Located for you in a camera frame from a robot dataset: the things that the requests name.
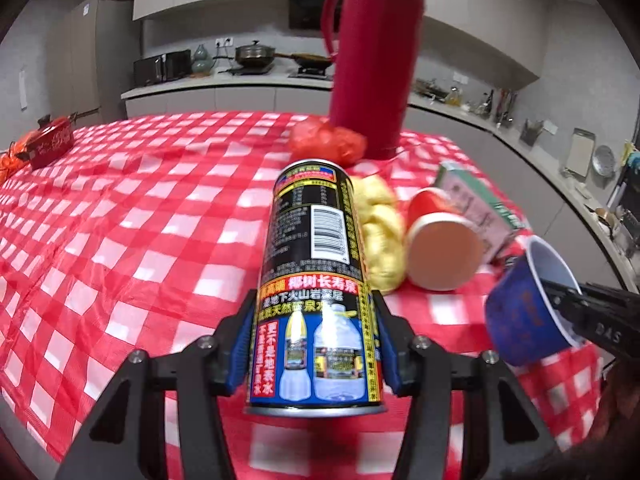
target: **barcode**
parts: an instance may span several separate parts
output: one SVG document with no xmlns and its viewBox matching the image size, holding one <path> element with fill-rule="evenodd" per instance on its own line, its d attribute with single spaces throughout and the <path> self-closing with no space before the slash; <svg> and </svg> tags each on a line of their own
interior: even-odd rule
<svg viewBox="0 0 640 480">
<path fill-rule="evenodd" d="M 349 263 L 347 229 L 339 209 L 311 206 L 311 257 Z"/>
</svg>

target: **can lid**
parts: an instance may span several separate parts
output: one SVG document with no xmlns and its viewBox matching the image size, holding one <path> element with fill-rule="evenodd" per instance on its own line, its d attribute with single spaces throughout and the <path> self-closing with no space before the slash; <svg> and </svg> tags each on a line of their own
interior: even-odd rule
<svg viewBox="0 0 640 480">
<path fill-rule="evenodd" d="M 418 218 L 405 238 L 406 272 L 427 290 L 453 290 L 468 282 L 482 262 L 482 240 L 466 218 L 431 213 Z"/>
<path fill-rule="evenodd" d="M 296 161 L 293 161 L 293 162 L 287 164 L 280 171 L 280 174 L 282 175 L 285 171 L 289 171 L 291 168 L 293 168 L 294 166 L 296 166 L 298 164 L 327 164 L 327 165 L 333 166 L 334 168 L 337 168 L 338 170 L 343 172 L 345 174 L 345 176 L 347 177 L 347 179 L 349 179 L 349 181 L 351 181 L 351 179 L 349 177 L 349 174 L 346 171 L 344 171 L 344 168 L 342 166 L 336 164 L 335 162 L 331 162 L 330 160 L 324 160 L 324 158 L 301 158 L 300 160 L 296 160 Z"/>
</svg>

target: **stove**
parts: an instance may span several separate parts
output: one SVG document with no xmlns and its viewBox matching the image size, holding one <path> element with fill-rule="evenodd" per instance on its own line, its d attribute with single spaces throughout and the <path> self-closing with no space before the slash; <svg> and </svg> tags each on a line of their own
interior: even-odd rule
<svg viewBox="0 0 640 480">
<path fill-rule="evenodd" d="M 323 81 L 332 81 L 334 79 L 332 76 L 327 75 L 326 70 L 303 67 L 299 67 L 297 73 L 289 74 L 289 77 L 300 79 L 319 79 Z"/>
<path fill-rule="evenodd" d="M 273 63 L 263 67 L 253 67 L 253 66 L 239 66 L 236 68 L 230 68 L 229 70 L 225 70 L 225 72 L 229 72 L 231 75 L 264 75 L 268 74 L 273 68 Z"/>
</svg>

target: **thermos handle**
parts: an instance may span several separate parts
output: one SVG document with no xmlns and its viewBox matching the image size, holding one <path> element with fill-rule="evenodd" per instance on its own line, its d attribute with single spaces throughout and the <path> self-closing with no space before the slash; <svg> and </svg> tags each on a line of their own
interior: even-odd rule
<svg viewBox="0 0 640 480">
<path fill-rule="evenodd" d="M 329 57 L 335 62 L 338 52 L 334 49 L 334 16 L 335 7 L 338 0 L 325 0 L 322 6 L 322 17 L 320 19 L 320 28 L 324 36 L 324 45 L 329 53 Z"/>
</svg>

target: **microwave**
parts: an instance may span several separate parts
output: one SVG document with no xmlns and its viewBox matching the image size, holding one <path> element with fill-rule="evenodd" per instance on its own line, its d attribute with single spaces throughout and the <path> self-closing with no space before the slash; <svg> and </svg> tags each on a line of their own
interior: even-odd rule
<svg viewBox="0 0 640 480">
<path fill-rule="evenodd" d="M 191 50 L 168 52 L 146 57 L 133 63 L 133 79 L 137 87 L 174 81 L 191 73 Z"/>
</svg>

